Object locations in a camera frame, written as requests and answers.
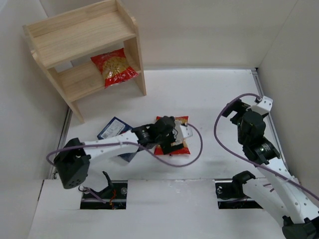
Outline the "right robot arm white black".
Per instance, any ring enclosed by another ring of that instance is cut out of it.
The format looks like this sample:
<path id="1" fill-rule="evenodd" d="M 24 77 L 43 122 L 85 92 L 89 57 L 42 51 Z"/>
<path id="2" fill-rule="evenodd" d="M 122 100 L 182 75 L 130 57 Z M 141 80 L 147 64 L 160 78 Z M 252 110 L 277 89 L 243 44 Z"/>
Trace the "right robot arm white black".
<path id="1" fill-rule="evenodd" d="M 309 192 L 289 173 L 275 146 L 264 136 L 273 101 L 262 97 L 250 106 L 240 98 L 226 105 L 222 113 L 235 116 L 238 143 L 242 145 L 245 160 L 253 164 L 268 180 L 271 189 L 249 171 L 232 178 L 234 189 L 258 203 L 281 227 L 287 239 L 317 239 L 319 237 L 319 208 L 309 199 Z"/>

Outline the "right aluminium table rail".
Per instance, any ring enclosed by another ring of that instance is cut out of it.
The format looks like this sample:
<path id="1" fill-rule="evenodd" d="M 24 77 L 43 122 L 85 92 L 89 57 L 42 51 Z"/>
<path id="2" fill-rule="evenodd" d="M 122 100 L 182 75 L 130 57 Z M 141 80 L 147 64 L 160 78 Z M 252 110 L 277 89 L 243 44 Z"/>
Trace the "right aluminium table rail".
<path id="1" fill-rule="evenodd" d="M 258 91 L 259 95 L 260 96 L 264 96 L 265 94 L 264 94 L 264 90 L 262 88 L 262 84 L 261 84 L 261 81 L 260 81 L 260 78 L 259 78 L 258 68 L 253 68 L 251 71 L 252 71 L 252 76 L 254 78 L 254 81 L 255 81 L 255 84 L 256 84 L 257 91 Z M 271 135 L 272 135 L 272 138 L 274 140 L 273 141 L 274 145 L 276 146 L 277 150 L 281 154 L 281 159 L 283 160 L 285 166 L 287 168 L 289 168 L 288 164 L 287 164 L 287 161 L 285 159 L 285 156 L 284 156 L 284 153 L 283 153 L 283 150 L 282 150 L 282 146 L 280 144 L 279 137 L 278 137 L 278 134 L 277 134 L 277 131 L 276 131 L 276 128 L 275 128 L 275 125 L 274 125 L 273 118 L 272 118 L 271 114 L 269 114 L 266 118 L 267 118 L 267 125 L 268 125 L 267 127 L 271 131 Z"/>

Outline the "wooden two-tier shelf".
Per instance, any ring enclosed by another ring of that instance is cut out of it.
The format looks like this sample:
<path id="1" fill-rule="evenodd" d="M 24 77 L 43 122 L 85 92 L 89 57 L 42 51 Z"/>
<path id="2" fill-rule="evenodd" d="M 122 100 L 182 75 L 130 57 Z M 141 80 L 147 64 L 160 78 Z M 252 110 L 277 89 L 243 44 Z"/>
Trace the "wooden two-tier shelf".
<path id="1" fill-rule="evenodd" d="M 49 17 L 24 25 L 23 31 L 35 62 L 80 123 L 84 119 L 77 100 L 104 89 L 105 83 L 91 61 L 57 72 L 60 64 L 123 43 L 125 56 L 138 73 L 134 81 L 147 94 L 138 24 L 120 0 L 104 0 Z"/>

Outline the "red pasta bag label side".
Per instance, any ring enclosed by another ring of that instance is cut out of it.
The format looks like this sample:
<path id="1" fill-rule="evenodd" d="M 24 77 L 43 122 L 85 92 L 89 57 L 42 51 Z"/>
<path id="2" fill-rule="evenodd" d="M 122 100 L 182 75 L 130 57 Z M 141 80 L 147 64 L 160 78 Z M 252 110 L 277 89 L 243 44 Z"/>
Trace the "red pasta bag label side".
<path id="1" fill-rule="evenodd" d="M 187 124 L 188 123 L 188 116 L 181 116 L 181 117 L 175 117 L 176 121 L 179 121 L 181 123 Z M 182 141 L 178 141 L 171 144 L 172 149 L 174 151 L 167 153 L 167 151 L 163 152 L 160 145 L 155 147 L 154 154 L 155 155 L 182 155 L 182 154 L 190 154 L 189 148 L 187 146 L 186 141 L 183 139 Z"/>

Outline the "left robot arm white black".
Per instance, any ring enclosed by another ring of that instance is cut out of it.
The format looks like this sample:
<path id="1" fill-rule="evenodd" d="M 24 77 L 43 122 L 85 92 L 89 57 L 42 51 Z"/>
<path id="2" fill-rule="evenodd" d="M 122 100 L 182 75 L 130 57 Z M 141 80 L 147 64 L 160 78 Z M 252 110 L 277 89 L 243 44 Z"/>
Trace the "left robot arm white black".
<path id="1" fill-rule="evenodd" d="M 100 193 L 110 184 L 105 160 L 112 157 L 137 153 L 160 145 L 167 153 L 172 145 L 190 136 L 188 125 L 164 116 L 155 123 L 135 127 L 123 134 L 97 140 L 81 142 L 74 138 L 54 158 L 64 189 L 82 187 Z"/>

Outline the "red pasta bag front side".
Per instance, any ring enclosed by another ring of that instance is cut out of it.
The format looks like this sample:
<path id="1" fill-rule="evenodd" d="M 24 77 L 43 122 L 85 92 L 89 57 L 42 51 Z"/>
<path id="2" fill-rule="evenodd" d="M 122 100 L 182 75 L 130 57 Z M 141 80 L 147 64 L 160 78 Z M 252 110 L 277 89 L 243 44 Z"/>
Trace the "red pasta bag front side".
<path id="1" fill-rule="evenodd" d="M 90 58 L 104 79 L 104 87 L 137 77 L 138 72 L 129 64 L 124 48 Z"/>

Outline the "blue pasta box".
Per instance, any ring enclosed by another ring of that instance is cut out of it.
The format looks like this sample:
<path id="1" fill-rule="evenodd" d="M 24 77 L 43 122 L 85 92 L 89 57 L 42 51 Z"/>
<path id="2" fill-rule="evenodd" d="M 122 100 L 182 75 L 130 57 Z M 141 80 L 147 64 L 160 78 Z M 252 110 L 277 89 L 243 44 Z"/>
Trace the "blue pasta box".
<path id="1" fill-rule="evenodd" d="M 133 128 L 117 117 L 113 117 L 106 126 L 98 133 L 97 138 L 99 140 L 112 138 L 112 143 L 119 142 L 118 135 L 121 135 Z"/>

